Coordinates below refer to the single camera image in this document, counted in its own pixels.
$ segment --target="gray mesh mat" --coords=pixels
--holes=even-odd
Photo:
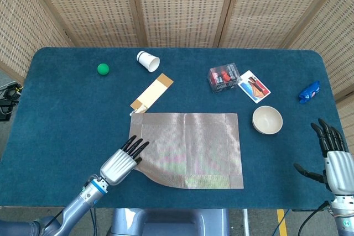
[[[150,145],[137,170],[177,188],[243,188],[235,113],[136,113],[130,136]]]

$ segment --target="floor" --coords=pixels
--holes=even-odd
[[[11,81],[5,74],[0,72],[0,86]],[[9,122],[0,122],[0,158],[5,150],[6,141],[11,130],[15,113]],[[44,216],[54,216],[61,208],[12,208],[0,207],[0,219],[5,221],[32,221]],[[111,225],[112,209],[97,209],[97,226],[98,235],[106,236]],[[302,222],[310,212],[292,212],[287,215],[285,222],[287,227],[287,235],[298,235],[298,229]],[[277,211],[274,209],[250,209],[249,226],[251,235],[263,236],[273,234],[278,224]],[[243,218],[242,211],[238,209],[230,210],[230,231],[231,236],[242,236],[243,234]],[[90,214],[88,213],[76,225],[70,236],[87,236],[93,235],[93,226]],[[302,236],[333,236],[337,235],[336,225],[331,215],[326,212],[316,214],[303,229]]]

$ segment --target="blue toy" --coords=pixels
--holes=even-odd
[[[316,81],[316,82],[312,83],[310,86],[308,86],[306,89],[301,91],[301,93],[299,94],[299,98],[300,98],[299,103],[303,104],[303,103],[308,102],[317,93],[319,93],[319,91],[320,91],[320,81]]]

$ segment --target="card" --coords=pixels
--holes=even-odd
[[[270,94],[270,90],[250,70],[241,75],[241,79],[242,81],[238,84],[239,87],[255,103],[260,102]]]

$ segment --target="robot finger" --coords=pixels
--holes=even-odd
[[[330,130],[331,130],[331,134],[333,135],[334,146],[336,147],[336,150],[344,151],[343,148],[342,148],[342,146],[341,146],[341,144],[340,144],[340,141],[339,141],[339,139],[338,139],[338,137],[337,137],[337,134],[336,134],[336,132],[334,131],[334,128],[331,127]]]
[[[128,149],[128,147],[130,146],[130,144],[133,143],[134,139],[136,138],[137,136],[134,135],[132,136],[131,138],[129,138],[129,140],[127,142],[125,142],[125,144],[121,147],[121,150],[123,151],[126,151]]]
[[[142,160],[143,160],[142,157],[139,157],[135,160],[135,162],[137,163],[137,165],[139,165],[139,163],[142,162]]]
[[[332,127],[331,129],[335,132],[338,138],[338,145],[341,147],[341,149],[345,152],[349,152],[348,147],[344,144],[342,134],[334,127]]]
[[[311,123],[311,127],[316,132],[317,137],[320,140],[320,147],[321,147],[321,150],[322,150],[322,156],[323,157],[327,157],[327,152],[330,151],[330,150],[328,148],[328,145],[327,145],[327,142],[326,142],[326,139],[325,139],[325,135],[324,135],[322,129],[317,124],[314,124],[314,123]]]
[[[143,141],[142,138],[138,139],[130,148],[127,149],[126,153],[129,155],[134,151],[134,149]]]
[[[146,147],[147,145],[149,145],[149,141],[145,142],[143,145],[141,145],[140,147],[138,147],[136,149],[136,151],[134,151],[133,153],[130,154],[130,156],[135,159]]]
[[[315,172],[309,172],[305,170],[301,165],[294,163],[295,169],[303,176],[315,180],[317,182],[325,183],[323,175],[317,174]]]
[[[325,139],[328,145],[329,150],[336,150],[336,146],[334,144],[334,138],[330,132],[330,127],[328,126],[328,124],[322,120],[321,118],[319,118],[319,124],[322,126],[323,128],[323,132],[325,135]]]

